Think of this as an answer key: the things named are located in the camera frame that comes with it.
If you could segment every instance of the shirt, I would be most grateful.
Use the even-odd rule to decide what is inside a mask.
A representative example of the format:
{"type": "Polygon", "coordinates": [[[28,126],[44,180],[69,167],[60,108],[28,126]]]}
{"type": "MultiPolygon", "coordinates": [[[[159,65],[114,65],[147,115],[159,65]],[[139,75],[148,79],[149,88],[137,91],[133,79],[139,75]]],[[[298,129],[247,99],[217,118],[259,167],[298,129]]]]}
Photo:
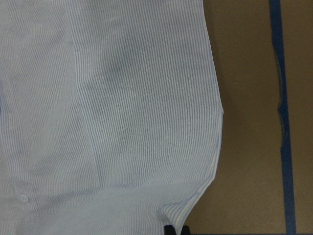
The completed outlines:
{"type": "Polygon", "coordinates": [[[223,108],[202,0],[0,1],[0,234],[180,234],[223,108]]]}

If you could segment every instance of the fabric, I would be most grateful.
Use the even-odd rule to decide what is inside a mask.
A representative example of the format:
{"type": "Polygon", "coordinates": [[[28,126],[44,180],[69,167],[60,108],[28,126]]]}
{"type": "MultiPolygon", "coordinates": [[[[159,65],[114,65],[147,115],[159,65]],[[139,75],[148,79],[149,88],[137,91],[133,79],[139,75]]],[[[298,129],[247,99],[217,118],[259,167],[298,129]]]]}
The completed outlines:
{"type": "Polygon", "coordinates": [[[0,1],[0,234],[180,234],[223,109],[202,0],[0,1]]]}

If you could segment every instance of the light blue shirt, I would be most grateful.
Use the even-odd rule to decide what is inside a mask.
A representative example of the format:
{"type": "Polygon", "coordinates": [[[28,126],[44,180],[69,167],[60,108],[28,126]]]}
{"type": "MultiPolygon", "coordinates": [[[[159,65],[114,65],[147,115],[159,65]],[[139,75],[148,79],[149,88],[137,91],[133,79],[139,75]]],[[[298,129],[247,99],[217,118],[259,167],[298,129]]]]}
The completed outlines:
{"type": "Polygon", "coordinates": [[[0,235],[180,234],[222,119],[202,0],[0,1],[0,235]]]}

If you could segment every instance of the white button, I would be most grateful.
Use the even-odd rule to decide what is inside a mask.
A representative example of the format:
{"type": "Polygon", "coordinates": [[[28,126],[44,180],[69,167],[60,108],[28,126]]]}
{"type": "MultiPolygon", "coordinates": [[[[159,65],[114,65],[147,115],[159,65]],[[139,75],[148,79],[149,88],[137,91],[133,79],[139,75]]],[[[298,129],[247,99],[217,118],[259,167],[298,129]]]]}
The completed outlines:
{"type": "Polygon", "coordinates": [[[28,202],[28,200],[29,200],[29,198],[26,195],[24,195],[24,194],[20,195],[20,201],[21,202],[26,203],[26,202],[28,202]]]}

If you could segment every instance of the striped fabric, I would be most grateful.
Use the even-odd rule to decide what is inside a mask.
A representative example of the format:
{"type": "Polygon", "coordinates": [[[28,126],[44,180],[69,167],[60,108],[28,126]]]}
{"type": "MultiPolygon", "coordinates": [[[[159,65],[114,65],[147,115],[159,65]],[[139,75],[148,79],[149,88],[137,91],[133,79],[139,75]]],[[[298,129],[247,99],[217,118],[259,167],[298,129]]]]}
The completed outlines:
{"type": "Polygon", "coordinates": [[[180,234],[222,118],[202,0],[0,0],[0,235],[180,234]]]}

